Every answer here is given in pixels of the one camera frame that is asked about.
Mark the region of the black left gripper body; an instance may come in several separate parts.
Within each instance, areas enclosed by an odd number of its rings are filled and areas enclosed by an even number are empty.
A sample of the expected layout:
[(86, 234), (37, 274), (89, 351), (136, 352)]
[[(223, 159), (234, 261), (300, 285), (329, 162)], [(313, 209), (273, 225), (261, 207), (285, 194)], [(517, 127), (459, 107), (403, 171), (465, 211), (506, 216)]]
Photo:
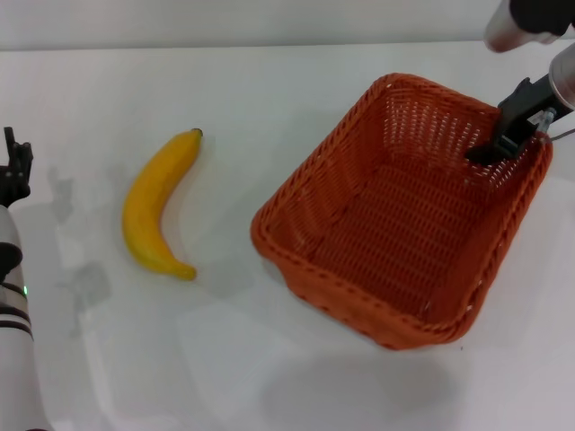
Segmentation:
[(27, 198), (31, 194), (29, 184), (31, 165), (12, 168), (8, 165), (1, 167), (0, 204), (8, 208), (14, 202)]

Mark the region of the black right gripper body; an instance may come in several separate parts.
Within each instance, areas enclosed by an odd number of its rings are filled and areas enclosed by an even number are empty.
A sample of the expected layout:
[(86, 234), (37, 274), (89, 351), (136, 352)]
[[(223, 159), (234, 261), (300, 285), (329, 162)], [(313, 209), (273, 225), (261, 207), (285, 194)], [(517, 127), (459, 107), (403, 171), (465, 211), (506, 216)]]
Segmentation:
[(558, 101), (549, 75), (535, 82), (525, 78), (515, 91), (499, 104), (500, 118), (497, 132), (502, 136), (532, 136), (543, 113), (558, 114)]

